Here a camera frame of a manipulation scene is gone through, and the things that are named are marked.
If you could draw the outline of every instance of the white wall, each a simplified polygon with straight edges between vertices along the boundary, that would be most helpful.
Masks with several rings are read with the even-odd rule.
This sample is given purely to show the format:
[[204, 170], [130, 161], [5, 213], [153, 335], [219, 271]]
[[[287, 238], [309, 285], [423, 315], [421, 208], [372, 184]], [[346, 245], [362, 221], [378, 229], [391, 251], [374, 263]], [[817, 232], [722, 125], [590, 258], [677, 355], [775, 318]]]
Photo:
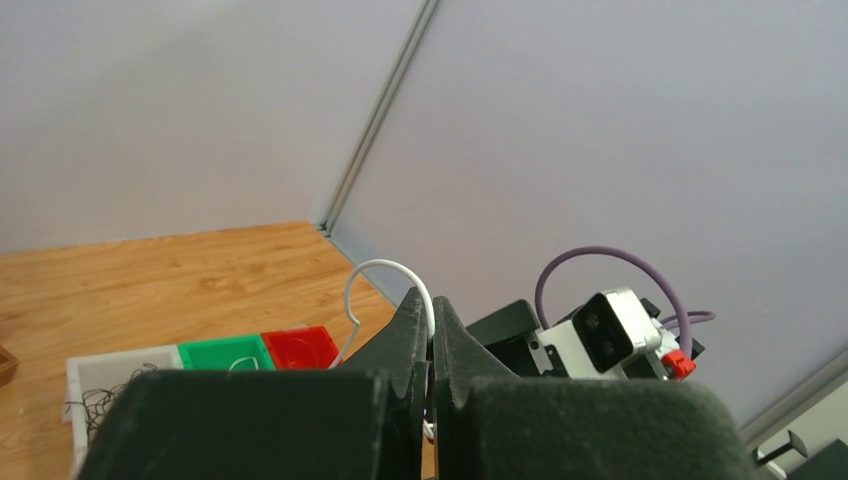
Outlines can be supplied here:
[[[793, 420], [784, 430], [763, 443], [760, 450], [768, 453], [786, 443], [789, 440], [787, 430], [792, 430], [801, 437], [811, 457], [837, 439], [848, 443], [846, 409], [848, 409], [848, 384], [843, 384]], [[786, 471], [792, 471], [804, 461], [804, 457], [797, 452], [790, 452], [779, 457], [775, 463]]]
[[419, 5], [0, 3], [0, 251], [317, 219]]
[[[566, 249], [638, 253], [718, 311], [694, 380], [744, 422], [848, 340], [846, 78], [837, 0], [446, 1], [334, 235], [466, 322], [532, 298]], [[545, 301], [621, 285], [661, 299], [581, 259]]]

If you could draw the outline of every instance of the tangled black wire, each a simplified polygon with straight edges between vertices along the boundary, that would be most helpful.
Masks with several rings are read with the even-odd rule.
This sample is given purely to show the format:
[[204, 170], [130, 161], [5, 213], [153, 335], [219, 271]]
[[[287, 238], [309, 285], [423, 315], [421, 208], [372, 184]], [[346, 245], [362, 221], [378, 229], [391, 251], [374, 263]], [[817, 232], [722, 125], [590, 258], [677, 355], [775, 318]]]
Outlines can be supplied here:
[[[127, 383], [144, 372], [152, 372], [158, 368], [152, 363], [143, 363], [141, 366], [142, 368], [133, 371]], [[85, 430], [88, 435], [88, 443], [91, 443], [94, 439], [94, 435], [97, 433], [97, 429], [100, 428], [100, 424], [103, 423], [106, 413], [112, 408], [112, 404], [127, 387], [127, 383], [115, 385], [110, 389], [92, 388], [83, 392], [81, 402], [65, 402], [65, 405], [67, 405], [65, 412], [70, 410], [71, 405], [82, 405], [85, 409]]]

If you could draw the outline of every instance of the cable connector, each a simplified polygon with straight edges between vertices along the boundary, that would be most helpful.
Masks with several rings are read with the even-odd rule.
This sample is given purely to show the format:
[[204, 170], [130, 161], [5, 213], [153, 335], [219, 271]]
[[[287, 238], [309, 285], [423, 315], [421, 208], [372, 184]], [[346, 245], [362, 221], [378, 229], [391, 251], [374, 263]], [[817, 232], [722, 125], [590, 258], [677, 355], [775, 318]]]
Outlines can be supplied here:
[[676, 380], [683, 380], [695, 371], [695, 362], [686, 358], [681, 350], [674, 350], [665, 354], [662, 363], [669, 370], [671, 377]]

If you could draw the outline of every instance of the black camera face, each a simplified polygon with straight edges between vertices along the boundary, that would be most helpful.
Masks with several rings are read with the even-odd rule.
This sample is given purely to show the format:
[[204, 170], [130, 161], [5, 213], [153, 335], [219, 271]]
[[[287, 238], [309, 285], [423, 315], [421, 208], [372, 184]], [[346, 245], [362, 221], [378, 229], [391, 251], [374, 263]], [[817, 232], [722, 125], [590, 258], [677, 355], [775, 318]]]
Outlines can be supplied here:
[[599, 372], [606, 372], [633, 353], [633, 342], [603, 294], [586, 302], [574, 314], [572, 323]]

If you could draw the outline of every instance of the wooden table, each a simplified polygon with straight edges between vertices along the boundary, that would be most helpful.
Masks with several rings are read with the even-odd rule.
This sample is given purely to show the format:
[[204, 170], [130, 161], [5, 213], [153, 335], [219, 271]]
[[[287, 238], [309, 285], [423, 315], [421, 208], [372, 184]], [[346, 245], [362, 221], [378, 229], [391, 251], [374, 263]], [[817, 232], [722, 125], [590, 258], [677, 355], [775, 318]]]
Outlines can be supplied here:
[[[0, 388], [0, 478], [68, 478], [66, 358], [295, 325], [341, 345], [351, 270], [307, 223], [0, 255], [0, 344], [21, 362]], [[352, 298], [359, 348], [394, 308], [361, 276]]]

